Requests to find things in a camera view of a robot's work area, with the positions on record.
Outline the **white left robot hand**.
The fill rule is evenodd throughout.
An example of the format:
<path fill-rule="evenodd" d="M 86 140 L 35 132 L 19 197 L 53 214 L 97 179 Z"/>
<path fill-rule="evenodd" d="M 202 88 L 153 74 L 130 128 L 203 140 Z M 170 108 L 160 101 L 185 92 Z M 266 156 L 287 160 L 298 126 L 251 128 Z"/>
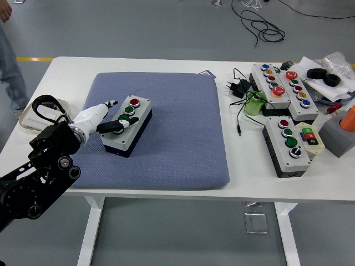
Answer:
<path fill-rule="evenodd" d="M 117 101 L 111 100 L 87 108 L 77 115 L 77 117 L 73 120 L 74 123 L 70 124 L 69 127 L 72 131 L 77 131 L 85 136 L 88 136 L 94 132 L 98 132 L 100 134 L 119 132 L 139 121 L 138 117 L 132 117 L 104 122 L 102 124 L 102 121 L 108 114 L 109 109 L 117 103 Z"/>

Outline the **person's hand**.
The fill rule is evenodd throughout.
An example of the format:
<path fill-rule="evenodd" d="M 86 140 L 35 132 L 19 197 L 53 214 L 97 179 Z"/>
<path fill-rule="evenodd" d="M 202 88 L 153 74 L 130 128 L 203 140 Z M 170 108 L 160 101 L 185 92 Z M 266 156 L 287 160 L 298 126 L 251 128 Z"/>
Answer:
<path fill-rule="evenodd" d="M 7 0 L 0 0 L 0 16 L 1 16 L 1 21 L 3 23 L 6 23 L 7 21 L 10 20 L 10 17 L 12 15 L 12 7 L 8 3 Z"/>

